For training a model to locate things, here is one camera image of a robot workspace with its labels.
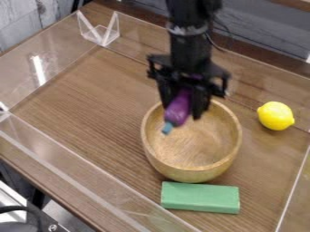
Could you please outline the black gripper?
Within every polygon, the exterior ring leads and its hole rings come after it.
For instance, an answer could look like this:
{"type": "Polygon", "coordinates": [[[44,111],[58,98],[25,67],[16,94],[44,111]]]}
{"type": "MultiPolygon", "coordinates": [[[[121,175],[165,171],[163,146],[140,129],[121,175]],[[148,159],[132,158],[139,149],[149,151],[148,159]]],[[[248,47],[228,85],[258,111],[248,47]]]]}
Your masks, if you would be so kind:
{"type": "Polygon", "coordinates": [[[148,78],[157,83],[161,106],[167,108],[181,89],[192,93],[193,120],[208,110],[211,96],[225,97],[229,72],[212,61],[213,41],[205,26],[167,26],[169,52],[147,57],[148,78]]]}

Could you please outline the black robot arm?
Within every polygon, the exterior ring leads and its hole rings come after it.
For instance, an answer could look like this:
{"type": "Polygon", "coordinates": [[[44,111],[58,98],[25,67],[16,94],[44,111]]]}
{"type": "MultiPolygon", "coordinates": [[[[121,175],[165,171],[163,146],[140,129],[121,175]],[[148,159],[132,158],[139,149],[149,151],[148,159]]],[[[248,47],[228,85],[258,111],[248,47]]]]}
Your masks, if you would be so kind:
{"type": "Polygon", "coordinates": [[[149,54],[148,78],[157,84],[163,108],[175,105],[188,91],[188,114],[197,120],[208,110],[213,96],[225,97],[228,70],[212,61],[211,33],[221,0],[165,0],[169,52],[149,54]]]}

